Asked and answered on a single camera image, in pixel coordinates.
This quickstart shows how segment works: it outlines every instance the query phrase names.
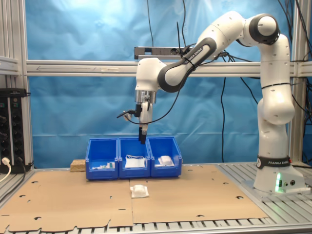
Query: blue curtain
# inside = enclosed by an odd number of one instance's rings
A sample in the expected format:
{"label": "blue curtain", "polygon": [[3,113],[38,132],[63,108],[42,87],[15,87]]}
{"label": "blue curtain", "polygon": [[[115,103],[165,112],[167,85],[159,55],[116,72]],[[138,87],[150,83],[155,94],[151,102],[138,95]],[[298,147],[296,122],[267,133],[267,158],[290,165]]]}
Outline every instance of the blue curtain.
{"label": "blue curtain", "polygon": [[[278,1],[186,0],[186,43],[222,14],[244,18],[260,13],[276,17],[288,35]],[[177,46],[182,0],[149,0],[154,46]],[[135,46],[151,46],[146,0],[26,0],[29,59],[134,61]],[[234,42],[227,51],[260,61],[257,47]],[[69,167],[84,158],[89,138],[137,136],[138,127],[116,119],[133,109],[136,80],[128,77],[30,77],[35,166]],[[257,100],[260,81],[244,78]],[[150,124],[151,136],[175,136],[184,163],[221,161],[223,78],[189,78],[164,119]],[[159,91],[154,119],[176,94]],[[258,152],[257,105],[240,78],[227,78],[224,92],[226,162],[255,161]]]}

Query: white plug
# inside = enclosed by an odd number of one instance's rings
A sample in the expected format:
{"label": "white plug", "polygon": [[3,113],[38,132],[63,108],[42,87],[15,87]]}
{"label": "white plug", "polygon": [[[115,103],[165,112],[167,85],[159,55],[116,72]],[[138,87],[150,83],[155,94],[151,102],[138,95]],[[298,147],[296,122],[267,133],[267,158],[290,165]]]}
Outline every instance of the white plug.
{"label": "white plug", "polygon": [[6,165],[8,168],[11,167],[11,165],[10,165],[10,159],[8,159],[7,157],[4,157],[4,158],[2,159],[2,163],[3,163],[4,165]]}
{"label": "white plug", "polygon": [[10,165],[10,159],[8,159],[7,157],[4,157],[3,159],[2,159],[2,163],[4,164],[4,165],[6,165],[8,168],[9,168],[9,172],[8,172],[8,174],[6,174],[6,176],[4,177],[4,178],[2,178],[1,180],[0,180],[0,183],[1,182],[3,182],[5,179],[7,179],[8,178],[8,176],[10,175],[10,173],[11,173],[11,165]]}

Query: white object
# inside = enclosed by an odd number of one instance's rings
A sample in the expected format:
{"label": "white object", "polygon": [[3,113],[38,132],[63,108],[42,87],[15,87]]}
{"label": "white object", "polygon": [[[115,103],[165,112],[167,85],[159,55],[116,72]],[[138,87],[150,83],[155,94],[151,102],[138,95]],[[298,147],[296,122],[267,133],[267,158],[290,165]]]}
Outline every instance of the white object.
{"label": "white object", "polygon": [[172,162],[171,158],[167,155],[159,157],[158,161],[161,166],[174,166],[174,163]]}
{"label": "white object", "polygon": [[6,174],[6,176],[5,176],[4,178],[2,178],[2,179],[0,180],[0,183],[3,182],[5,179],[7,179],[8,176],[11,174],[10,160],[9,160],[7,157],[4,157],[4,158],[2,159],[2,163],[3,163],[4,165],[6,165],[6,166],[9,168],[9,172],[8,172],[8,174]]}
{"label": "white object", "polygon": [[107,165],[100,165],[98,167],[93,167],[92,169],[108,169],[115,168],[115,162],[108,162]]}
{"label": "white object", "polygon": [[130,187],[130,190],[132,198],[142,198],[149,196],[147,187],[141,184],[137,184],[133,187]]}
{"label": "white object", "polygon": [[145,158],[143,156],[126,155],[125,168],[145,167]]}

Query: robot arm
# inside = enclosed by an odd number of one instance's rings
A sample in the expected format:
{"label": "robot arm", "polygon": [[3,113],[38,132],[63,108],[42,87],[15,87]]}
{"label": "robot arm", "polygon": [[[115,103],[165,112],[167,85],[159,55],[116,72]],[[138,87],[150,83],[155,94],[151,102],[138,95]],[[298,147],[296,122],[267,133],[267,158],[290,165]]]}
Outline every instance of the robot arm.
{"label": "robot arm", "polygon": [[[269,46],[274,44],[279,36],[277,21],[271,15],[260,14],[249,19],[242,18],[234,11],[222,15],[205,29],[198,38],[196,46],[180,61],[165,65],[157,58],[142,59],[136,72],[136,110],[124,112],[120,116],[130,113],[139,117],[139,140],[145,144],[158,89],[170,93],[179,91],[198,65],[204,60],[214,59],[235,40],[243,46],[260,44]],[[270,49],[265,48],[263,51],[266,50],[271,55]],[[289,73],[285,79],[289,82]]]}

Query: blue plastic bin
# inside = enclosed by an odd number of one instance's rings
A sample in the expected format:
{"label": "blue plastic bin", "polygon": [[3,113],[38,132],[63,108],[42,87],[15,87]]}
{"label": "blue plastic bin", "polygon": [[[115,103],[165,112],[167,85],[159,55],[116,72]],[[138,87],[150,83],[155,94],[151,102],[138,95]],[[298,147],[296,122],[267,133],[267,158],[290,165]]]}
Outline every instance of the blue plastic bin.
{"label": "blue plastic bin", "polygon": [[[108,162],[114,162],[115,168],[92,169]],[[118,170],[118,138],[90,139],[86,154],[86,178],[117,179]]]}
{"label": "blue plastic bin", "polygon": [[[148,137],[146,140],[151,153],[151,177],[177,177],[182,172],[182,155],[176,139],[170,137]],[[174,166],[155,166],[158,158],[170,156]]]}
{"label": "blue plastic bin", "polygon": [[[119,138],[119,178],[140,178],[151,176],[151,157],[147,145],[141,145],[138,137]],[[126,155],[144,156],[145,167],[125,168]]]}

